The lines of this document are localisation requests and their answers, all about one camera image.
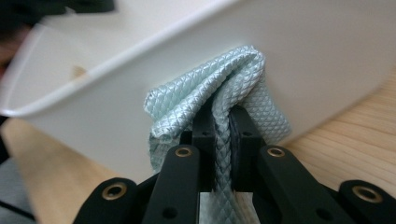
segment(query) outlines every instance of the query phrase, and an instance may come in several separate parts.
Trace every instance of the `microfiber cloth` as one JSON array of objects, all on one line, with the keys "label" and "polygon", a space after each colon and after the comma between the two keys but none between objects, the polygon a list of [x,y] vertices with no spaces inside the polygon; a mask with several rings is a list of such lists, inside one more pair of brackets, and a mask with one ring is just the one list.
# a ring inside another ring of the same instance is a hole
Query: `microfiber cloth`
[{"label": "microfiber cloth", "polygon": [[265,86],[265,57],[252,46],[230,50],[190,72],[151,90],[144,103],[153,119],[149,154],[155,173],[161,171],[170,147],[178,145],[201,106],[214,95],[212,114],[216,136],[216,191],[200,195],[200,223],[259,223],[251,193],[231,189],[229,112],[241,105],[267,144],[290,133],[285,116]]}]

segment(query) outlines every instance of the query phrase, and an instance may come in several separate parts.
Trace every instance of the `cloth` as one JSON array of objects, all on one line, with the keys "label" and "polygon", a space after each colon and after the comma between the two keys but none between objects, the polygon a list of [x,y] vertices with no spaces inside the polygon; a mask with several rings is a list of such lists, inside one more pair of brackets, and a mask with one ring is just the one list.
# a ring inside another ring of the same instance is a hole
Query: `cloth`
[{"label": "cloth", "polygon": [[231,189],[229,111],[243,106],[267,144],[290,133],[285,116],[265,86],[265,57],[251,46],[230,50],[190,72],[151,90],[144,103],[153,119],[149,134],[150,161],[161,171],[167,150],[178,144],[195,114],[214,94],[212,114],[216,135],[216,191],[201,193],[200,223],[259,223],[251,194]]}]

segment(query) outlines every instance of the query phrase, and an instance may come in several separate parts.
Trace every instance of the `light green cloth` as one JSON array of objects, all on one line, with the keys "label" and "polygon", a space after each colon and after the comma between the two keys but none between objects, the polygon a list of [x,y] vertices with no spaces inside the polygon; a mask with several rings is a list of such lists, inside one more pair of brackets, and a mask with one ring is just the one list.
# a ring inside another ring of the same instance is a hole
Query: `light green cloth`
[{"label": "light green cloth", "polygon": [[229,111],[243,106],[267,144],[290,133],[285,116],[277,110],[265,87],[264,56],[251,46],[233,49],[151,90],[144,107],[154,124],[149,153],[154,172],[160,172],[167,150],[205,101],[215,93],[212,113],[216,129],[216,192],[201,193],[200,223],[258,223],[251,194],[231,190]]}]

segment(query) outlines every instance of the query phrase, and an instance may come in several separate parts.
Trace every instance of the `wooden surface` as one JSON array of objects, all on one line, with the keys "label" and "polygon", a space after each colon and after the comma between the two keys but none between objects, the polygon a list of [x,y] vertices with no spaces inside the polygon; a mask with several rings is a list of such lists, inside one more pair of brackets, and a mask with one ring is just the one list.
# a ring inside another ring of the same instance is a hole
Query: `wooden surface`
[{"label": "wooden surface", "polygon": [[[39,223],[72,223],[93,189],[117,176],[22,120],[9,120],[3,135]],[[362,179],[396,197],[396,72],[381,90],[287,147],[324,185]]]}]

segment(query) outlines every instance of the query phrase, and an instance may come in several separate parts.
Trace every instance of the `white plastic bin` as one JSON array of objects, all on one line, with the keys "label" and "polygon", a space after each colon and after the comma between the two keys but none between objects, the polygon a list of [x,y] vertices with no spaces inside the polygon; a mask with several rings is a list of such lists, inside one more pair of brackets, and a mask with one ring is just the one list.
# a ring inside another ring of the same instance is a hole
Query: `white plastic bin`
[{"label": "white plastic bin", "polygon": [[[118,11],[49,17],[1,86],[1,112],[140,182],[151,175],[150,88],[229,49],[267,57],[290,140],[352,105],[396,64],[396,1],[118,1]],[[73,69],[86,74],[72,79]]]}]

